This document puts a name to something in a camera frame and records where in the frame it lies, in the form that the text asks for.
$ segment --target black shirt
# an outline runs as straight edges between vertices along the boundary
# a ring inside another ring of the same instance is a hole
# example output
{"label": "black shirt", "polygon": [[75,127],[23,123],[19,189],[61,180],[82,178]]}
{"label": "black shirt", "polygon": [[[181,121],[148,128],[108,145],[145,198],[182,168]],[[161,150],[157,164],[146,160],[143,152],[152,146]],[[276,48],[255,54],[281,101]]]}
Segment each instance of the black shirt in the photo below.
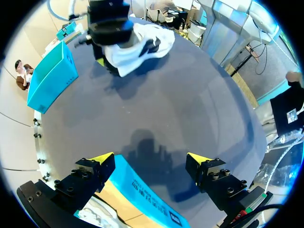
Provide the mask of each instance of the black shirt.
{"label": "black shirt", "polygon": [[288,82],[288,85],[291,86],[289,89],[270,100],[279,136],[298,130],[304,125],[304,111],[298,115],[296,121],[288,123],[287,113],[294,109],[300,111],[304,102],[304,89],[300,83]]}

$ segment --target desk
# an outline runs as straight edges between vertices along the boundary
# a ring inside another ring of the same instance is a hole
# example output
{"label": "desk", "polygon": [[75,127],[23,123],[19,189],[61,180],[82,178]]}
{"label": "desk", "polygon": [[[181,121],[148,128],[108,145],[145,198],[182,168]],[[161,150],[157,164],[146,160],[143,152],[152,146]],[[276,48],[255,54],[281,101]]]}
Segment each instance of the desk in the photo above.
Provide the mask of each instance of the desk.
{"label": "desk", "polygon": [[[149,22],[131,18],[134,22]],[[266,139],[249,101],[205,52],[176,35],[170,53],[124,78],[94,59],[91,46],[74,48],[79,78],[42,115],[39,156],[61,179],[82,157],[122,154],[145,183],[193,228],[224,218],[185,170],[186,153],[220,157],[251,183]]]}
{"label": "desk", "polygon": [[171,23],[168,23],[168,26],[170,27],[174,27],[175,29],[179,30],[180,29],[180,26],[183,22],[183,19],[185,20],[185,23],[186,23],[186,20],[187,20],[187,15],[188,13],[187,12],[178,12],[178,11],[174,11],[174,10],[169,10],[168,11],[168,17],[175,17],[175,19],[173,20],[173,22]]}

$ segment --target id card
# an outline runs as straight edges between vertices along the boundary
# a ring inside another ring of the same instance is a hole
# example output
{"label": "id card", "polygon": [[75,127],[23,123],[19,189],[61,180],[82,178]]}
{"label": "id card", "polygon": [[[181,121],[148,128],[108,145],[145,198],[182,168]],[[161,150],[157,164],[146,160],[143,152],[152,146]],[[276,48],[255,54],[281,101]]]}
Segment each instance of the id card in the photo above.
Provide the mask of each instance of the id card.
{"label": "id card", "polygon": [[296,121],[297,119],[298,119],[298,115],[296,114],[296,109],[291,110],[290,112],[287,113],[288,124]]}

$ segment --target teal cardboard box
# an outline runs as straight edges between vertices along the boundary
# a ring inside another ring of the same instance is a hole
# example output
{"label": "teal cardboard box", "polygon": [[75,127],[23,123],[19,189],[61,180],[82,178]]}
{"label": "teal cardboard box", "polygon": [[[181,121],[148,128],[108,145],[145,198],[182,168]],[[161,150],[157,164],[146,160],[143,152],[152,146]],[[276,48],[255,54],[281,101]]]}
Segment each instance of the teal cardboard box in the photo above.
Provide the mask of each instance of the teal cardboard box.
{"label": "teal cardboard box", "polygon": [[35,68],[28,90],[28,106],[46,113],[76,78],[78,73],[72,53],[62,41]]}

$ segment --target white garment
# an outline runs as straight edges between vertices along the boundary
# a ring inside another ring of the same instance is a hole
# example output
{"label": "white garment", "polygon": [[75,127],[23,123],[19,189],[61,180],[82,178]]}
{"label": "white garment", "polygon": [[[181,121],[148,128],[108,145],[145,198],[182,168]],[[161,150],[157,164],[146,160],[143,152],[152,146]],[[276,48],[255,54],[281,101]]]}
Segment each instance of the white garment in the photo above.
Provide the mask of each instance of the white garment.
{"label": "white garment", "polygon": [[27,74],[27,70],[23,67],[23,73],[22,74],[17,74],[17,76],[21,76],[22,78],[24,78],[24,75],[25,75],[26,81],[30,82],[31,79],[32,79],[32,75]]}

